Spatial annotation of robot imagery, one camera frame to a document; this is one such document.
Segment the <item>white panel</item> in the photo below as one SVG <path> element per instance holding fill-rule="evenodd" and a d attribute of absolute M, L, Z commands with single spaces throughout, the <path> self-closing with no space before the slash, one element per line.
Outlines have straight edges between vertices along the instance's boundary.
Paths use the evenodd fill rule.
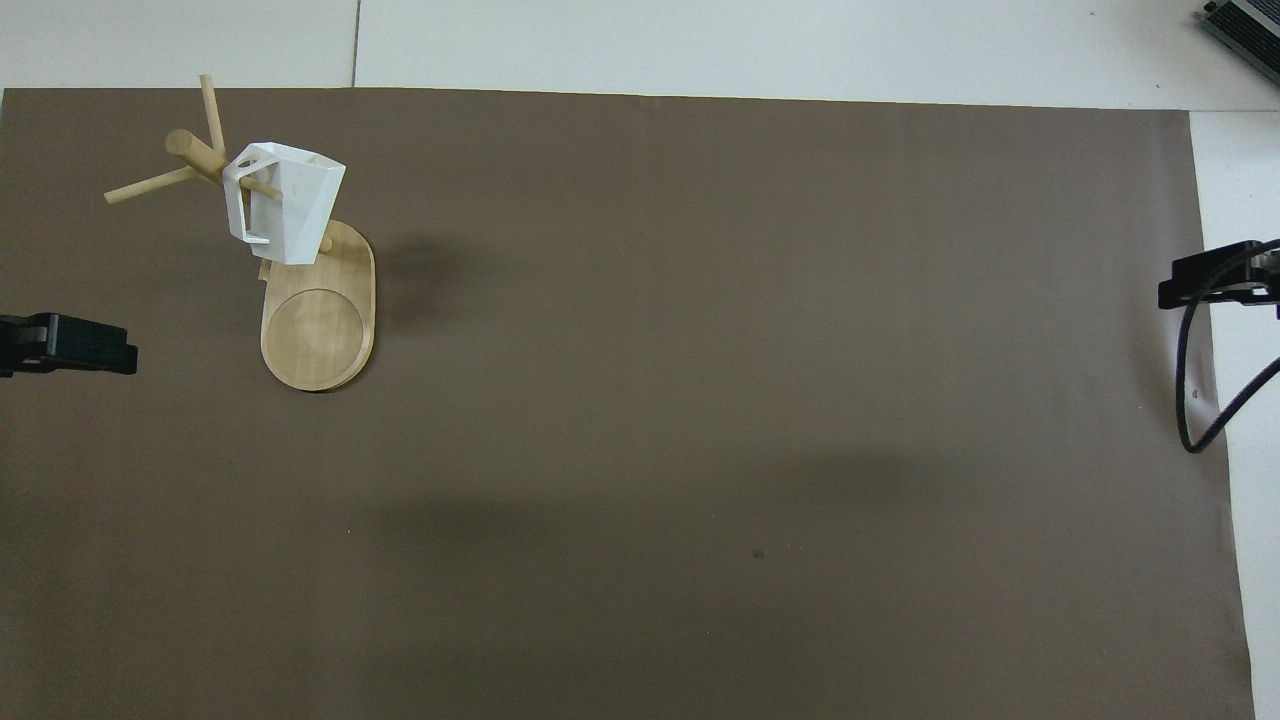
<path fill-rule="evenodd" d="M 364 0 L 356 83 L 1280 109 L 1167 0 Z"/>
<path fill-rule="evenodd" d="M 1280 114 L 1194 113 L 1192 142 L 1204 245 L 1280 237 Z M 1225 405 L 1280 356 L 1272 307 L 1212 310 L 1217 387 Z M 1231 510 L 1253 656 L 1257 716 L 1280 719 L 1280 380 L 1263 387 L 1226 427 Z"/>
<path fill-rule="evenodd" d="M 0 0 L 0 87 L 351 85 L 356 0 Z"/>

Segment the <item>brown mat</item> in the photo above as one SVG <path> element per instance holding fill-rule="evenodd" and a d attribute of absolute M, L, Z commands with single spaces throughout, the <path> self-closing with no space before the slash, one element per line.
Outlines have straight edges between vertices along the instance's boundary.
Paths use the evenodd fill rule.
<path fill-rule="evenodd" d="M 348 164 L 374 357 L 283 387 L 219 193 L 102 202 L 198 91 L 8 91 L 0 310 L 141 355 L 0 382 L 5 716 L 1252 714 L 1184 113 L 220 100 Z"/>

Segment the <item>black vent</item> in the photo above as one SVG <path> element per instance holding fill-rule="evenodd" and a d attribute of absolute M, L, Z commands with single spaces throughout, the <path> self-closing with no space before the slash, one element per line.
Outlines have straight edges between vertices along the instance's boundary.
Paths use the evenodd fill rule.
<path fill-rule="evenodd" d="M 1275 0 L 1256 0 L 1252 4 L 1268 17 L 1271 13 L 1280 17 L 1280 3 Z M 1267 5 L 1270 9 L 1263 10 L 1261 5 Z M 1204 29 L 1274 82 L 1280 83 L 1280 37 L 1272 35 L 1266 26 L 1253 19 L 1235 3 L 1222 3 L 1213 9 L 1204 18 Z"/>
<path fill-rule="evenodd" d="M 1280 24 L 1280 0 L 1249 0 L 1249 5 L 1271 18 L 1271 22 Z"/>

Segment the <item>wooden base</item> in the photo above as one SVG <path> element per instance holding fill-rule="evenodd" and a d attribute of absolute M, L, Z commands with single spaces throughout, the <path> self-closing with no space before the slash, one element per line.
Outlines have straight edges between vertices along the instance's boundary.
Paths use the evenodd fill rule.
<path fill-rule="evenodd" d="M 262 360 L 282 383 L 335 389 L 374 350 L 374 254 L 362 234 L 329 220 L 328 252 L 311 265 L 262 261 Z"/>

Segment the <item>wooden peg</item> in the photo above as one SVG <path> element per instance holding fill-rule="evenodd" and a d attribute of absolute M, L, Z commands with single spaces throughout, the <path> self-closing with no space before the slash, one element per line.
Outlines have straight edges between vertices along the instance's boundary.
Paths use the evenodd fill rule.
<path fill-rule="evenodd" d="M 209 120 L 209 141 L 214 152 L 227 159 L 227 141 L 223 140 L 223 120 L 218 114 L 218 96 L 214 95 L 214 78 L 200 76 L 200 92 L 205 97 L 205 118 Z"/>
<path fill-rule="evenodd" d="M 257 179 L 253 179 L 253 178 L 250 178 L 250 177 L 241 178 L 241 187 L 243 187 L 244 190 L 253 191 L 253 192 L 261 192 L 262 195 L 265 195 L 265 196 L 268 196 L 268 197 L 270 197 L 273 200 L 284 200 L 284 193 L 283 192 L 280 192 L 279 190 L 276 190 L 276 188 L 266 184 L 265 182 L 261 182 L 261 181 L 257 181 Z"/>
<path fill-rule="evenodd" d="M 197 176 L 198 173 L 196 173 L 193 168 L 179 168 L 177 170 L 170 170 L 163 176 L 156 176 L 154 178 L 147 178 L 145 181 L 138 181 L 133 184 L 127 184 L 124 187 L 104 192 L 102 197 L 106 199 L 106 202 L 109 205 L 114 205 L 116 202 L 120 202 L 122 200 L 129 200 L 131 197 L 146 195 L 152 190 L 160 190 L 161 187 L 177 184 L 182 181 L 188 181 Z"/>
<path fill-rule="evenodd" d="M 175 129 L 170 132 L 164 138 L 164 149 L 170 155 L 182 158 L 205 178 L 221 184 L 223 167 L 227 165 L 227 159 L 214 152 L 212 147 L 205 145 L 202 140 L 191 135 L 189 131 Z"/>

